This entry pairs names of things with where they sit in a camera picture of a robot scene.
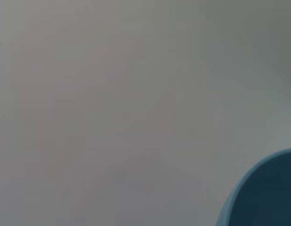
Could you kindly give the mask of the blue bowl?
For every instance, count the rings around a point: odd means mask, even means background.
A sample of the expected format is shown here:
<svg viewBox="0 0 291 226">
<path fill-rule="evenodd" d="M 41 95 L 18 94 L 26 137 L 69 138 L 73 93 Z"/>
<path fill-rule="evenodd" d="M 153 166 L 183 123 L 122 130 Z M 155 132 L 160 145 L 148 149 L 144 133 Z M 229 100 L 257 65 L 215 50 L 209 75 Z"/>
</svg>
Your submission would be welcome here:
<svg viewBox="0 0 291 226">
<path fill-rule="evenodd" d="M 267 156 L 241 178 L 215 226 L 291 226 L 291 148 Z"/>
</svg>

